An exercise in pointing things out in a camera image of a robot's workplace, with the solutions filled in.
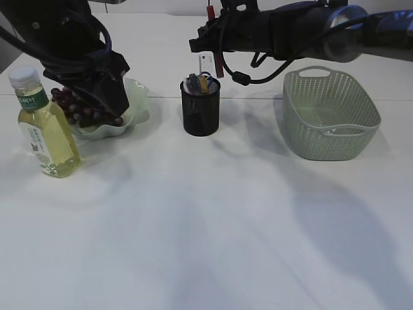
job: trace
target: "yellow liquid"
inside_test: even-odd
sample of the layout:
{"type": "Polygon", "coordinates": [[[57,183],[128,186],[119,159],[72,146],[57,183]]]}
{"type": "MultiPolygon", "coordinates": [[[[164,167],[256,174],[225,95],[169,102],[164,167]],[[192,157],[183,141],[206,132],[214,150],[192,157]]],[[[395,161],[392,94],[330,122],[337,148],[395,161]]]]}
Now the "yellow liquid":
{"type": "MultiPolygon", "coordinates": [[[[31,96],[42,91],[43,87],[37,87],[28,91],[16,90],[18,96],[31,96]]],[[[35,111],[21,110],[19,123],[28,123],[39,128],[46,141],[57,173],[48,174],[55,178],[69,176],[81,163],[65,113],[53,101],[35,111]]]]}

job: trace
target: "pen holder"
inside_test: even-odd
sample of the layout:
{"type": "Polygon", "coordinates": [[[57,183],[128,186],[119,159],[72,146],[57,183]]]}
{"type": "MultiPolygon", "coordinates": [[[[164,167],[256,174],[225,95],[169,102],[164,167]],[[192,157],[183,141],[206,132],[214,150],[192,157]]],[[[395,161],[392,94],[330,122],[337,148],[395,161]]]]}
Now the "pen holder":
{"type": "Polygon", "coordinates": [[[205,137],[219,127],[219,91],[221,84],[214,79],[211,94],[189,94],[181,83],[183,128],[193,136],[205,137]]]}

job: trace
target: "bowl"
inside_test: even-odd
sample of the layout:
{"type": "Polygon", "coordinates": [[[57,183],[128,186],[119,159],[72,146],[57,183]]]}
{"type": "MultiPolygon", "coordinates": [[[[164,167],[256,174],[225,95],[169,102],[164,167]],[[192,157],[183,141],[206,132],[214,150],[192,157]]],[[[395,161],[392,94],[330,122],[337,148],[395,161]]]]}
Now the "bowl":
{"type": "Polygon", "coordinates": [[[120,136],[127,128],[146,122],[149,119],[148,89],[135,79],[124,78],[124,85],[129,100],[129,108],[122,115],[124,125],[120,127],[100,125],[84,128],[79,127],[79,125],[71,125],[72,134],[82,140],[95,141],[120,136]]]}

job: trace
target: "plastic bottle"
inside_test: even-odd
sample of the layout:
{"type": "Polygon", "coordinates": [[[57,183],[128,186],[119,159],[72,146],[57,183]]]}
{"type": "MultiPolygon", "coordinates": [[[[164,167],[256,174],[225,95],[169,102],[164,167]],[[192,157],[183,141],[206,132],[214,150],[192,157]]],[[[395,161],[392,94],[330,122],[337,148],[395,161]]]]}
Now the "plastic bottle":
{"type": "Polygon", "coordinates": [[[20,101],[19,126],[43,173],[69,176],[81,163],[65,113],[49,101],[35,68],[11,71],[9,80],[20,101]]]}

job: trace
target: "bunch of grapes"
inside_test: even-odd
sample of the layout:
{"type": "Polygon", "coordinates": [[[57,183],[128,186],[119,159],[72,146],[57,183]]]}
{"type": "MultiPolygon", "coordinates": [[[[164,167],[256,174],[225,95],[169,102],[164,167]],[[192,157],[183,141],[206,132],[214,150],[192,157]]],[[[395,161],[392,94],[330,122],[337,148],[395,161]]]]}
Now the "bunch of grapes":
{"type": "Polygon", "coordinates": [[[89,126],[111,125],[120,127],[123,118],[118,118],[104,107],[92,107],[87,102],[75,96],[72,91],[63,87],[63,90],[53,88],[52,101],[56,102],[65,112],[66,119],[71,125],[78,124],[81,128],[89,126]]]}

